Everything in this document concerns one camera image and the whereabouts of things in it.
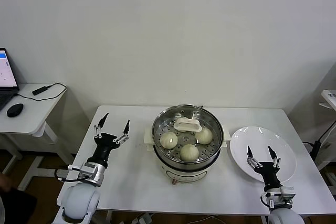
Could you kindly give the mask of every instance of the laptop screen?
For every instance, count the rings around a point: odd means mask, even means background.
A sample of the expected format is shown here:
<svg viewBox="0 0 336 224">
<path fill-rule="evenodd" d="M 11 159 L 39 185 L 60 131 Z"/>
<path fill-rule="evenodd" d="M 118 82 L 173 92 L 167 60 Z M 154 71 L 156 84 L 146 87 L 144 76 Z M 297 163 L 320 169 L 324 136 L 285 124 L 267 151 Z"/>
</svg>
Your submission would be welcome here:
<svg viewBox="0 0 336 224">
<path fill-rule="evenodd" d="M 6 52 L 0 50 L 0 87 L 17 87 L 12 69 L 9 65 Z"/>
</svg>

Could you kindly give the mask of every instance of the perforated steamer tray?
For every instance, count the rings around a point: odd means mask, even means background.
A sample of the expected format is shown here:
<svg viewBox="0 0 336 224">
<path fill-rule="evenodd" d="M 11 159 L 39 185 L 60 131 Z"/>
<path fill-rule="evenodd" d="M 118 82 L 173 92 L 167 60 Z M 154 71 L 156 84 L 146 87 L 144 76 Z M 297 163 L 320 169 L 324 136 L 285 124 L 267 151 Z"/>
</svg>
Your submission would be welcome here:
<svg viewBox="0 0 336 224">
<path fill-rule="evenodd" d="M 200 125 L 202 127 L 207 127 L 209 130 L 211 130 L 213 134 L 212 141 L 207 145 L 203 145 L 198 143 L 198 140 L 195 137 L 195 132 L 180 132 L 174 129 L 174 123 L 177 120 L 177 118 L 179 118 L 179 116 L 168 119 L 164 121 L 162 124 L 160 124 L 159 127 L 157 128 L 156 132 L 154 133 L 154 141 L 158 146 L 158 148 L 162 150 L 162 152 L 165 155 L 176 161 L 182 161 L 180 158 L 180 150 L 186 144 L 193 144 L 198 148 L 200 155 L 197 161 L 202 161 L 211 157 L 220 146 L 218 136 L 216 132 L 212 129 L 212 127 L 204 120 L 193 118 L 199 120 Z M 173 132 L 177 136 L 178 142 L 173 149 L 165 149 L 162 147 L 160 143 L 161 136 L 166 132 Z"/>
</svg>

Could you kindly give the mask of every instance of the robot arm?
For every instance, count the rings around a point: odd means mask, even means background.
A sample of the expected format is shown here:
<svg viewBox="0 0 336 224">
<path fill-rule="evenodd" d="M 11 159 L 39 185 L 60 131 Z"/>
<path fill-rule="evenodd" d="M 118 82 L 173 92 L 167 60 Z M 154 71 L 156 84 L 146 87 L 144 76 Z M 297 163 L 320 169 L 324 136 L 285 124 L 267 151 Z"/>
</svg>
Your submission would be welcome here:
<svg viewBox="0 0 336 224">
<path fill-rule="evenodd" d="M 89 224 L 90 220 L 96 211 L 100 194 L 96 187 L 101 186 L 104 179 L 104 172 L 108 167 L 108 158 L 111 150 L 119 148 L 129 139 L 129 124 L 128 120 L 122 136 L 116 137 L 108 133 L 102 133 L 101 128 L 105 123 L 108 113 L 99 121 L 98 125 L 94 126 L 94 141 L 97 144 L 96 150 L 92 157 L 88 158 L 80 167 L 69 165 L 69 170 L 79 172 L 78 178 L 68 180 L 58 178 L 62 182 L 78 182 L 75 186 L 71 186 L 65 192 L 61 206 L 57 212 L 53 224 L 67 224 L 65 217 L 82 220 L 80 223 Z"/>
<path fill-rule="evenodd" d="M 268 216 L 268 224 L 304 224 L 303 219 L 291 210 L 293 187 L 285 187 L 278 180 L 277 173 L 280 170 L 281 158 L 277 157 L 275 151 L 268 147 L 273 162 L 259 162 L 252 154 L 250 147 L 247 147 L 247 163 L 259 173 L 265 183 L 264 193 L 261 195 L 261 202 L 268 207 L 271 214 Z"/>
</svg>

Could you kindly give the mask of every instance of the black cable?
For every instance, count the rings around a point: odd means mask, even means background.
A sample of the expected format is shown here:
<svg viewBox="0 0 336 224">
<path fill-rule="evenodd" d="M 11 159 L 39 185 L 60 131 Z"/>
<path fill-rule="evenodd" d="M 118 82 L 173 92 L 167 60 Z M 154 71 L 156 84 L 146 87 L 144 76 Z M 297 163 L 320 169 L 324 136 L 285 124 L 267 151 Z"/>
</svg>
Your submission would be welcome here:
<svg viewBox="0 0 336 224">
<path fill-rule="evenodd" d="M 318 140 L 314 142 L 313 149 L 311 150 L 310 157 L 313 161 L 315 161 L 317 154 L 319 153 L 319 150 L 321 148 L 321 139 L 324 137 L 324 135 L 335 125 L 336 120 L 329 126 L 329 128 L 320 136 Z"/>
<path fill-rule="evenodd" d="M 58 176 L 57 176 L 57 171 L 58 171 L 58 170 L 59 170 L 59 169 L 55 169 L 55 171 L 54 171 L 54 177 L 57 178 L 57 179 L 60 178 L 62 182 L 79 182 L 79 181 L 83 181 L 83 180 L 86 180 L 86 179 L 90 178 L 90 176 L 85 176 L 85 177 L 83 177 L 83 178 L 77 178 L 77 179 L 66 179 L 66 178 L 61 178 L 61 177 L 58 177 Z"/>
<path fill-rule="evenodd" d="M 55 98 L 59 97 L 61 94 L 63 94 L 63 93 L 67 90 L 67 86 L 65 86 L 64 84 L 59 83 L 59 82 L 54 83 L 54 84 L 52 84 L 52 85 L 49 85 L 49 86 L 47 86 L 46 88 L 49 89 L 50 87 L 52 87 L 52 86 L 54 86 L 54 85 L 57 85 L 57 84 L 58 84 L 58 85 L 62 85 L 62 86 L 64 87 L 64 89 L 63 89 L 57 96 L 55 96 L 55 97 L 49 97 L 49 98 L 43 98 L 43 99 L 35 99 L 35 98 L 32 98 L 32 97 L 25 97 L 24 95 L 21 95 L 21 94 L 19 94 L 19 93 L 14 94 L 14 96 L 18 95 L 18 96 L 20 96 L 20 97 L 22 97 L 22 98 L 31 99 L 31 100 L 34 100 L 34 101 L 45 101 L 45 100 L 55 99 Z"/>
<path fill-rule="evenodd" d="M 261 203 L 262 203 L 264 206 L 266 206 L 266 207 L 268 207 L 268 208 L 271 208 L 270 205 L 268 205 L 266 202 L 263 201 L 263 197 L 262 197 L 262 196 L 260 197 L 260 201 L 261 201 Z M 280 206 L 276 206 L 276 208 L 283 207 L 285 204 L 287 204 L 287 201 L 284 200 L 284 203 L 283 203 L 282 205 L 280 205 Z"/>
<path fill-rule="evenodd" d="M 262 197 L 262 196 L 260 197 L 260 201 L 261 201 L 261 203 L 262 203 L 264 206 L 266 206 L 266 207 L 268 207 L 268 208 L 271 208 L 270 205 L 268 205 L 267 203 L 265 203 L 265 202 L 263 201 L 263 197 Z"/>
<path fill-rule="evenodd" d="M 320 142 L 320 140 L 323 138 L 323 136 L 335 125 L 336 120 L 329 126 L 329 128 L 320 136 L 320 138 L 318 139 L 318 141 Z"/>
</svg>

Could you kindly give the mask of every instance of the white plate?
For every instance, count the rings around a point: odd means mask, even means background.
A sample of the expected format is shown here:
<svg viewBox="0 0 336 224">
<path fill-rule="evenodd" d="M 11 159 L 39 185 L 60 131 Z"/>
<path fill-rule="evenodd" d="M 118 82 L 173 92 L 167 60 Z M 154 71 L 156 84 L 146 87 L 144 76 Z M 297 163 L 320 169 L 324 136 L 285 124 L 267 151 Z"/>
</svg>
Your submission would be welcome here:
<svg viewBox="0 0 336 224">
<path fill-rule="evenodd" d="M 289 180 L 296 170 L 296 157 L 290 146 L 279 135 L 260 127 L 249 126 L 236 131 L 230 142 L 232 157 L 237 165 L 249 176 L 264 182 L 246 162 L 247 146 L 250 146 L 253 157 L 259 162 L 271 162 L 268 146 L 281 158 L 280 171 L 277 173 L 281 182 Z"/>
</svg>

